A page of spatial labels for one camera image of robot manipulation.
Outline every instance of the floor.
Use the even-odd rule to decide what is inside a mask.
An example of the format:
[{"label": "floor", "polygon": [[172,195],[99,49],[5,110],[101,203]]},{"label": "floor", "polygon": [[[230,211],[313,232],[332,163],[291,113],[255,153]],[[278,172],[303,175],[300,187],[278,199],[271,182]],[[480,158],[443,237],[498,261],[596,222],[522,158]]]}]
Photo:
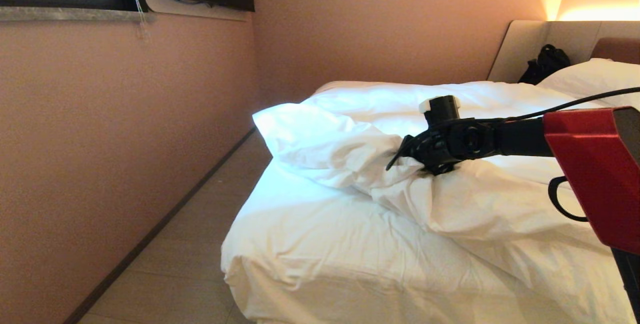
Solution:
[{"label": "floor", "polygon": [[100,297],[80,324],[248,324],[220,246],[271,159],[254,132]]}]

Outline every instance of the pillow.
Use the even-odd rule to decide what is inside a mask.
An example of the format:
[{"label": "pillow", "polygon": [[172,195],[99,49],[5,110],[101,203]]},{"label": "pillow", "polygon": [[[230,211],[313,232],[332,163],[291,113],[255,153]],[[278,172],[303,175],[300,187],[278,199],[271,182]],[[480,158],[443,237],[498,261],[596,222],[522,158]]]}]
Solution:
[{"label": "pillow", "polygon": [[[542,80],[538,87],[557,90],[576,99],[611,90],[640,87],[640,64],[594,58],[560,69]],[[602,99],[610,106],[633,106],[640,110],[640,93]]]}]

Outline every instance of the white duvet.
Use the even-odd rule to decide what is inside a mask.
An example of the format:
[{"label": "white duvet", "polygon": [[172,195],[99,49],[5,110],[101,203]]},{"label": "white duvet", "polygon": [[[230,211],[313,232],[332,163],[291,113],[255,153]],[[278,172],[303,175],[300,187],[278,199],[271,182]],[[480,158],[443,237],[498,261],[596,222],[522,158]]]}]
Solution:
[{"label": "white duvet", "polygon": [[[633,322],[609,249],[547,197],[562,174],[555,159],[493,157],[434,177],[402,158],[384,170],[404,135],[427,128],[418,103],[449,94],[461,117],[477,118],[572,100],[528,84],[334,82],[254,115],[274,161],[222,247],[245,315],[304,324]],[[569,188],[559,199],[583,214]]]}]

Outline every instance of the white bedsheet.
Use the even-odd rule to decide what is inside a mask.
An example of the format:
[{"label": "white bedsheet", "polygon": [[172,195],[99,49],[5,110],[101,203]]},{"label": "white bedsheet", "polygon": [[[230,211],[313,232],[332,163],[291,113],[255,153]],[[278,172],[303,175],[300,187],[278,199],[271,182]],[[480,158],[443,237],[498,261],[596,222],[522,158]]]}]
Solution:
[{"label": "white bedsheet", "polygon": [[[628,323],[611,254],[551,206],[553,158],[494,157],[437,177],[403,158],[418,103],[461,117],[565,103],[526,84],[335,82],[254,115],[274,161],[222,245],[240,310],[265,323]],[[569,189],[560,201],[580,214]]]}]

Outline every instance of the backpack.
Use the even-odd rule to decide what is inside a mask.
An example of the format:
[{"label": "backpack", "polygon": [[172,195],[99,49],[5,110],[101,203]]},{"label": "backpack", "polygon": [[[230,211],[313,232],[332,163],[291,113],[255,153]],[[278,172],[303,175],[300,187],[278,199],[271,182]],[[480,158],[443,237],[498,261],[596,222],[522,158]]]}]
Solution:
[{"label": "backpack", "polygon": [[536,85],[544,78],[571,65],[569,56],[551,44],[546,44],[537,55],[537,59],[528,61],[528,69],[522,74],[519,83]]}]

